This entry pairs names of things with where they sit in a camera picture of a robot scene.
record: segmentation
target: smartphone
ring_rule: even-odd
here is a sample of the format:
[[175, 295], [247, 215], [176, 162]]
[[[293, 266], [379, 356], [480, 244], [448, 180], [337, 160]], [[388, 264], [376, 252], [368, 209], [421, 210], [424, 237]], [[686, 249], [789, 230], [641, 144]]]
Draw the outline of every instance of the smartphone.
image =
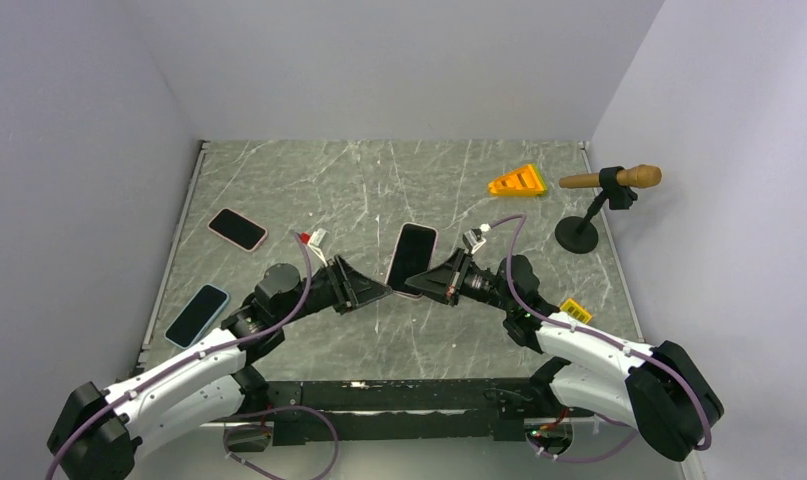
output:
[[268, 231], [246, 217], [224, 208], [212, 221], [209, 230], [238, 248], [252, 252], [268, 238]]
[[406, 285], [409, 277], [429, 270], [429, 262], [438, 242], [438, 231], [415, 223], [404, 223], [397, 237], [385, 283], [407, 297], [418, 298], [421, 292]]
[[165, 338], [179, 348], [194, 345], [227, 303], [228, 293], [212, 285], [203, 285], [167, 327]]

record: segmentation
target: wooden microphone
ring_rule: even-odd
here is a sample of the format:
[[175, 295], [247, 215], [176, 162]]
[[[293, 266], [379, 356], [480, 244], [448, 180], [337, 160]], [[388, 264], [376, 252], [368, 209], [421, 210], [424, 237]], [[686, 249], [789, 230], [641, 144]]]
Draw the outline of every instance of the wooden microphone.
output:
[[[616, 174], [615, 179], [618, 181], [618, 185], [622, 187], [655, 187], [662, 181], [662, 169], [656, 165], [639, 165], [637, 167], [621, 170]], [[600, 178], [597, 173], [571, 175], [570, 177], [560, 178], [559, 186], [562, 188], [599, 187]]]

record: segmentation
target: phone case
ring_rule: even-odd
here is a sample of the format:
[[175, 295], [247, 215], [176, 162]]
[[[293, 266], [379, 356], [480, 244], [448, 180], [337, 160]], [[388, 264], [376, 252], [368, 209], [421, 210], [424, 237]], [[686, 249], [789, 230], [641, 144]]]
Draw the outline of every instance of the phone case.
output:
[[[257, 227], [259, 227], [259, 228], [261, 228], [261, 229], [263, 229], [263, 230], [265, 231], [265, 234], [264, 234], [264, 235], [262, 235], [262, 238], [260, 238], [260, 239], [259, 239], [259, 241], [258, 241], [258, 242], [256, 242], [256, 244], [255, 244], [255, 245], [253, 245], [253, 248], [250, 248], [250, 249], [248, 250], [248, 249], [246, 249], [246, 248], [242, 247], [241, 245], [238, 245], [237, 243], [233, 242], [232, 240], [230, 240], [230, 239], [228, 239], [228, 238], [224, 237], [223, 235], [221, 235], [221, 234], [220, 234], [220, 233], [218, 233], [217, 231], [212, 230], [212, 227], [210, 227], [209, 225], [212, 223], [212, 220], [214, 220], [214, 219], [215, 219], [215, 217], [217, 217], [218, 215], [220, 215], [220, 212], [222, 212], [222, 211], [224, 211], [224, 210], [229, 210], [230, 212], [232, 212], [232, 213], [234, 213], [234, 214], [238, 215], [239, 217], [243, 218], [244, 220], [246, 220], [248, 223], [252, 223], [253, 225], [255, 225], [255, 226], [257, 226]], [[263, 225], [259, 225], [258, 223], [256, 223], [256, 222], [254, 222], [254, 221], [250, 220], [249, 218], [247, 218], [246, 216], [244, 216], [243, 214], [241, 214], [240, 212], [236, 212], [235, 210], [233, 210], [233, 209], [231, 209], [231, 208], [221, 208], [220, 210], [218, 210], [217, 215], [215, 215], [214, 217], [212, 217], [212, 220], [209, 220], [209, 223], [207, 223], [207, 224], [206, 224], [206, 228], [208, 228], [210, 232], [214, 233], [214, 234], [215, 234], [215, 235], [217, 235], [218, 237], [220, 237], [220, 238], [222, 238], [222, 239], [226, 240], [227, 242], [229, 242], [229, 243], [231, 243], [231, 244], [235, 245], [236, 247], [240, 248], [241, 250], [243, 250], [243, 251], [245, 251], [245, 252], [250, 252], [250, 253], [255, 252], [255, 251], [256, 251], [256, 249], [257, 249], [257, 248], [259, 248], [259, 245], [261, 245], [262, 243], [264, 243], [265, 239], [266, 239], [266, 238], [268, 238], [268, 229], [267, 229], [266, 227], [264, 227]]]
[[[426, 228], [428, 230], [432, 230], [433, 232], [435, 232], [435, 241], [432, 242], [432, 252], [430, 252], [430, 262], [432, 262], [432, 257], [433, 257], [433, 255], [435, 255], [435, 247], [438, 245], [438, 230], [436, 230], [433, 227], [429, 227], [427, 225], [421, 225], [419, 223], [413, 223], [413, 222], [404, 223], [403, 226], [400, 227], [400, 232], [397, 234], [397, 242], [394, 243], [394, 251], [391, 252], [391, 264], [388, 266], [388, 272], [385, 274], [385, 284], [386, 285], [388, 285], [388, 279], [391, 277], [391, 265], [394, 265], [394, 256], [397, 255], [397, 245], [400, 244], [400, 237], [402, 236], [403, 229], [406, 228], [406, 225], [414, 225], [416, 227]], [[401, 297], [406, 297], [406, 298], [421, 298], [421, 296], [422, 296], [420, 294], [419, 295], [412, 295], [411, 293], [398, 292], [397, 290], [394, 290], [393, 288], [392, 288], [392, 291], [394, 293], [396, 293], [397, 295], [400, 295]]]
[[[212, 287], [212, 288], [214, 288], [215, 290], [217, 290], [218, 292], [223, 293], [224, 295], [226, 295], [226, 298], [223, 300], [223, 303], [220, 305], [220, 307], [218, 307], [218, 308], [217, 308], [217, 310], [215, 310], [215, 312], [212, 314], [212, 318], [210, 318], [210, 319], [206, 320], [206, 323], [203, 325], [203, 328], [201, 328], [201, 329], [200, 329], [200, 331], [199, 331], [199, 332], [197, 332], [197, 336], [196, 336], [196, 337], [194, 337], [194, 340], [192, 340], [192, 341], [191, 341], [191, 345], [194, 345], [195, 343], [197, 343], [197, 342], [199, 342], [199, 341], [200, 341], [200, 337], [202, 337], [202, 336], [203, 336], [203, 334], [204, 334], [204, 333], [206, 333], [206, 330], [208, 330], [208, 329], [209, 329], [209, 327], [210, 327], [210, 326], [212, 326], [212, 322], [214, 322], [214, 321], [215, 321], [215, 319], [217, 318], [217, 316], [218, 316], [218, 315], [220, 315], [220, 312], [222, 312], [222, 311], [223, 311], [223, 309], [224, 309], [224, 308], [226, 308], [226, 306], [227, 306], [227, 305], [229, 305], [229, 298], [230, 298], [230, 297], [229, 297], [229, 293], [228, 293], [228, 292], [226, 292], [226, 291], [224, 291], [223, 289], [220, 289], [220, 288], [218, 288], [218, 287], [216, 287], [216, 286], [212, 285], [211, 283], [207, 283], [207, 284], [203, 285], [203, 287], [206, 287], [206, 286], [208, 286], [208, 287]], [[173, 326], [173, 324], [174, 324], [174, 323], [175, 323], [177, 320], [179, 320], [179, 317], [180, 317], [180, 315], [182, 315], [182, 312], [184, 312], [184, 311], [185, 311], [185, 309], [186, 309], [186, 308], [188, 308], [188, 305], [190, 305], [190, 304], [191, 304], [191, 302], [194, 300], [194, 298], [196, 298], [196, 297], [197, 297], [197, 294], [198, 294], [198, 293], [200, 293], [200, 290], [197, 290], [197, 293], [195, 293], [195, 294], [194, 294], [194, 295], [193, 295], [191, 298], [189, 298], [189, 299], [188, 299], [188, 303], [186, 303], [186, 304], [185, 304], [185, 306], [184, 306], [184, 307], [182, 307], [182, 310], [180, 310], [180, 311], [179, 311], [179, 313], [176, 315], [176, 318], [174, 318], [174, 319], [173, 319], [173, 322], [170, 322], [170, 325], [168, 325], [168, 326], [167, 326], [167, 328], [165, 329], [165, 333], [164, 333], [165, 340], [167, 340], [168, 342], [172, 343], [172, 344], [173, 344], [175, 347], [181, 348], [182, 350], [185, 350], [185, 349], [190, 348], [190, 347], [191, 347], [191, 345], [189, 345], [189, 346], [187, 346], [187, 347], [183, 347], [182, 345], [179, 345], [179, 344], [175, 343], [173, 340], [171, 340], [171, 339], [167, 338], [167, 331], [168, 331], [168, 330], [170, 330], [170, 327], [172, 327], [172, 326]]]

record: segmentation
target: gray marble surface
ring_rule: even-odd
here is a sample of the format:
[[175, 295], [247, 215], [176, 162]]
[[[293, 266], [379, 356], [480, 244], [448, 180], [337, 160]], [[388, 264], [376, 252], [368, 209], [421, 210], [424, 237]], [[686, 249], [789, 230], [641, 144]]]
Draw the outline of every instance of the gray marble surface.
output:
[[[488, 182], [527, 163], [538, 165], [548, 186], [545, 196], [488, 194]], [[552, 238], [560, 218], [582, 215], [593, 198], [589, 189], [563, 190], [555, 182], [585, 171], [576, 142], [213, 142], [170, 267], [147, 366], [178, 353], [164, 330], [201, 285], [231, 295], [222, 319], [270, 265], [288, 262], [302, 269], [290, 229], [325, 228], [328, 256], [341, 254], [360, 272], [383, 280], [404, 222], [439, 230], [436, 265], [461, 245], [466, 229], [518, 212], [529, 219], [516, 253], [529, 257], [542, 295], [557, 305], [574, 297], [595, 315], [592, 325], [635, 340], [605, 237], [589, 255], [571, 254]], [[257, 251], [243, 252], [209, 232], [209, 220], [224, 207], [268, 228]], [[603, 231], [599, 217], [595, 224]], [[477, 253], [480, 266], [497, 267], [512, 229], [507, 224], [489, 234]], [[329, 309], [287, 326], [285, 343], [256, 366], [269, 380], [529, 376], [546, 359], [512, 343], [502, 317], [473, 301], [448, 307], [395, 295], [346, 316]]]

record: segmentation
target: yellow tag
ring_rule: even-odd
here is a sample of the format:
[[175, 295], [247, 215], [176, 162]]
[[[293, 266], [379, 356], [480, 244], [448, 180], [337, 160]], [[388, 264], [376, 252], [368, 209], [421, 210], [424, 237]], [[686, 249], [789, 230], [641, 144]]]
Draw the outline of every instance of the yellow tag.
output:
[[568, 315], [576, 318], [577, 320], [583, 323], [588, 323], [592, 317], [592, 315], [588, 313], [588, 310], [583, 308], [582, 305], [577, 303], [577, 301], [574, 300], [573, 298], [565, 300], [565, 303], [563, 303], [562, 306], [559, 308], [563, 312], [567, 313]]

